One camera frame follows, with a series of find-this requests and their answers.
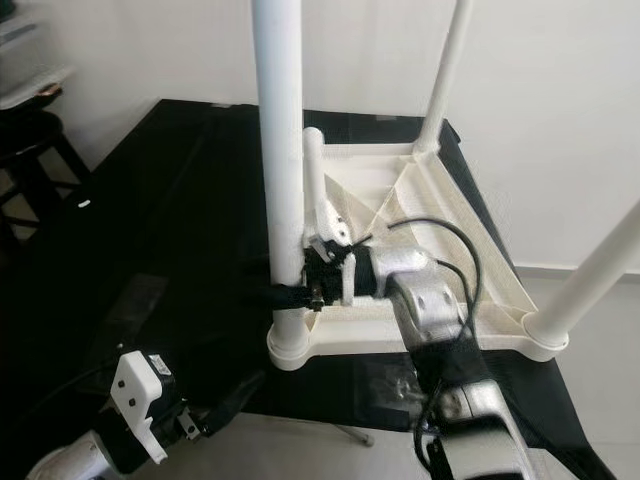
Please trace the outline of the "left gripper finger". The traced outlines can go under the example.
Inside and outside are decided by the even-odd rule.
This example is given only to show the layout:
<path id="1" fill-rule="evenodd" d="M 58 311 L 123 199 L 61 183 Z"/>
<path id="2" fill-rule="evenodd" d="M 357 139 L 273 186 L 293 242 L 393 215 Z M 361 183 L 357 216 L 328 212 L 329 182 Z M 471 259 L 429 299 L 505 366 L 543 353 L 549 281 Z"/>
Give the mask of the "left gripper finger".
<path id="1" fill-rule="evenodd" d="M 212 403 L 205 413 L 205 435 L 212 436 L 224 429 L 255 396 L 264 379 L 264 375 L 246 375 Z"/>

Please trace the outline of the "glossy dark tape strip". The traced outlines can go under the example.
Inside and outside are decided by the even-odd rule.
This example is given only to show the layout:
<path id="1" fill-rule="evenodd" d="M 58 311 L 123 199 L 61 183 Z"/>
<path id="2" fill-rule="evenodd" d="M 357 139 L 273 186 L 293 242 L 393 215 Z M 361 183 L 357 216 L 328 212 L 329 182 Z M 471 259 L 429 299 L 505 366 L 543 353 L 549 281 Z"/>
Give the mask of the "glossy dark tape strip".
<path id="1" fill-rule="evenodd" d="M 164 297 L 168 283 L 165 276 L 134 274 L 109 308 L 104 325 L 124 332 L 137 332 Z"/>

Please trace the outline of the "white plastic table top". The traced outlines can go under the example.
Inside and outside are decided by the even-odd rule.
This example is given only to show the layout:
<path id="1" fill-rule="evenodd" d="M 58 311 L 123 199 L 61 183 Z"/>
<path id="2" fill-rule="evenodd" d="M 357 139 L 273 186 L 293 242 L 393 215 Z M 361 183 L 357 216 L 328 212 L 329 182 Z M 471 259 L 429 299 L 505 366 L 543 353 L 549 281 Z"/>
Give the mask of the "white plastic table top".
<path id="1" fill-rule="evenodd" d="M 393 232 L 390 224 L 430 216 L 454 224 L 477 246 L 485 273 L 480 287 L 480 346 L 512 349 L 527 357 L 534 344 L 522 320 L 535 312 L 534 302 L 518 282 L 515 270 L 500 253 L 497 238 L 454 183 L 438 154 L 415 157 L 407 143 L 325 143 L 323 170 L 326 198 L 346 221 L 352 244 L 371 236 L 376 246 L 388 244 L 396 260 L 425 268 L 444 268 L 467 259 L 462 244 L 448 246 L 442 232 L 422 227 Z M 303 265 L 312 211 L 303 170 Z M 404 342 L 392 303 L 376 285 L 370 294 L 355 292 L 349 307 L 285 307 L 273 317 L 268 333 L 271 362 L 285 371 L 301 369 L 315 356 L 380 355 L 401 352 Z"/>

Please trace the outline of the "black round stool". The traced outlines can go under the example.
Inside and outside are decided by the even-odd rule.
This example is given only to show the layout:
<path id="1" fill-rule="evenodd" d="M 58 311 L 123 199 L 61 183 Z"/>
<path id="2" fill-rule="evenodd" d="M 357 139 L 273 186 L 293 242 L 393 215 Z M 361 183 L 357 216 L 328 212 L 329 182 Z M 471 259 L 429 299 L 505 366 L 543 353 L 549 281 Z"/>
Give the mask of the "black round stool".
<path id="1" fill-rule="evenodd" d="M 40 157 L 52 150 L 67 165 L 76 182 L 52 180 L 45 172 Z M 92 172 L 76 148 L 65 136 L 63 122 L 58 115 L 37 109 L 27 113 L 1 116 L 0 168 L 10 179 L 10 186 L 1 193 L 0 205 L 22 197 L 35 219 L 28 220 L 1 215 L 1 252 L 18 253 L 22 242 L 14 233 L 14 227 L 37 229 L 59 214 L 64 198 L 61 189 L 76 192 Z"/>

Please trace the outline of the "clear plastic storage box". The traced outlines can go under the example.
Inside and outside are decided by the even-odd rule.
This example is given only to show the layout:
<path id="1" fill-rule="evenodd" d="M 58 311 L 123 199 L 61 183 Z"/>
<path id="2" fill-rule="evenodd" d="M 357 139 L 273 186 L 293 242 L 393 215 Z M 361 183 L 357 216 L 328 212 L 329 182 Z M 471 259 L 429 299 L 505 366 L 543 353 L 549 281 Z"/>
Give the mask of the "clear plastic storage box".
<path id="1" fill-rule="evenodd" d="M 0 109 L 14 108 L 67 76 L 41 15 L 15 14 L 0 23 Z"/>

